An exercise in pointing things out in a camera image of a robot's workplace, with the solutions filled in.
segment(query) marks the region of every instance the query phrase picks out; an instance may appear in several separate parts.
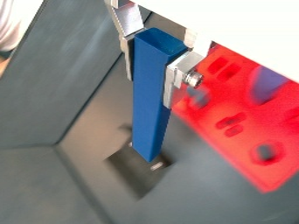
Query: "screw head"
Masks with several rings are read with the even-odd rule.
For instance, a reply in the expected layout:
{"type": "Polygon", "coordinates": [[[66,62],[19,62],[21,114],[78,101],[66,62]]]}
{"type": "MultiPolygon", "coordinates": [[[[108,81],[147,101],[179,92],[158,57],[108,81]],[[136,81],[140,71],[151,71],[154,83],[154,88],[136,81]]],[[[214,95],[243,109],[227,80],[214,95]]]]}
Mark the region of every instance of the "screw head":
{"type": "Polygon", "coordinates": [[[190,85],[192,88],[198,88],[203,81],[203,75],[196,73],[195,71],[191,71],[187,73],[184,78],[184,83],[190,85]]]}

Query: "blue rectangular block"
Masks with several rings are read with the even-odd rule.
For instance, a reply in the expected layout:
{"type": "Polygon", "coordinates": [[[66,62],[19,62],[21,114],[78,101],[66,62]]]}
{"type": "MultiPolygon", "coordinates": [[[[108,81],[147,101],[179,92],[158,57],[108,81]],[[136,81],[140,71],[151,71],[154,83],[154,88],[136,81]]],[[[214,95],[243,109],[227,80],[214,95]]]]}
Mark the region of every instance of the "blue rectangular block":
{"type": "Polygon", "coordinates": [[[132,143],[148,162],[160,153],[171,114],[163,105],[166,66],[186,51],[183,42],[159,29],[135,35],[132,143]]]}

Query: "metal bracket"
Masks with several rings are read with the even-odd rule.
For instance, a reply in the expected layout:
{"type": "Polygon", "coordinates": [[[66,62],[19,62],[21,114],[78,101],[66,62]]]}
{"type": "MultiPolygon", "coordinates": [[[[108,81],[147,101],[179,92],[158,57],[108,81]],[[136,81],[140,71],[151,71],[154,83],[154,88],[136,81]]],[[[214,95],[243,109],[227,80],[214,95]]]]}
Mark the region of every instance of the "metal bracket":
{"type": "Polygon", "coordinates": [[[186,85],[196,88],[203,81],[203,75],[195,71],[211,48],[211,41],[198,33],[186,29],[184,44],[190,51],[184,53],[166,68],[163,105],[171,109],[174,104],[183,98],[186,85]]]}
{"type": "Polygon", "coordinates": [[[132,81],[134,38],[136,33],[144,29],[139,6],[127,0],[106,0],[106,4],[119,33],[120,48],[126,54],[127,78],[132,81]]]}

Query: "red plastic part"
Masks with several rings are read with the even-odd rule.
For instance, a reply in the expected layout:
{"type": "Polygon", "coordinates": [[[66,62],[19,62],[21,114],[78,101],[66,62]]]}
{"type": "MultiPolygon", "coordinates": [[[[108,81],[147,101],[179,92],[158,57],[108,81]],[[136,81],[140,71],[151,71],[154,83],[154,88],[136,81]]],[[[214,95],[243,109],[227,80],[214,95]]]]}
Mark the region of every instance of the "red plastic part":
{"type": "Polygon", "coordinates": [[[187,96],[174,113],[230,161],[262,193],[278,189],[299,170],[299,85],[288,81],[275,98],[256,105],[250,98],[259,64],[218,45],[200,63],[204,107],[187,96]],[[258,153],[267,145],[274,158],[258,153]]]}

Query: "gray surface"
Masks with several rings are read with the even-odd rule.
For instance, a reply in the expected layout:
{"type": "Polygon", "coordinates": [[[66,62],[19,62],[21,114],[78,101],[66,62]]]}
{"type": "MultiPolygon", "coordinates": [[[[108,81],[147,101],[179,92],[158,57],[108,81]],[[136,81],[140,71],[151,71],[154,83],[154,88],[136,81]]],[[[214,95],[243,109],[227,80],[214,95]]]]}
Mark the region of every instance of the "gray surface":
{"type": "Polygon", "coordinates": [[[120,54],[103,0],[48,0],[0,81],[0,148],[55,144],[120,54]]]}
{"type": "Polygon", "coordinates": [[[100,224],[52,148],[0,151],[1,224],[100,224]]]}
{"type": "MultiPolygon", "coordinates": [[[[160,17],[151,22],[182,35],[182,28],[160,17]]],[[[60,153],[68,156],[115,223],[294,224],[299,220],[299,176],[276,192],[260,194],[175,117],[164,139],[174,165],[155,189],[136,200],[104,161],[127,140],[118,127],[131,121],[131,98],[122,58],[60,144],[60,153]]]]}

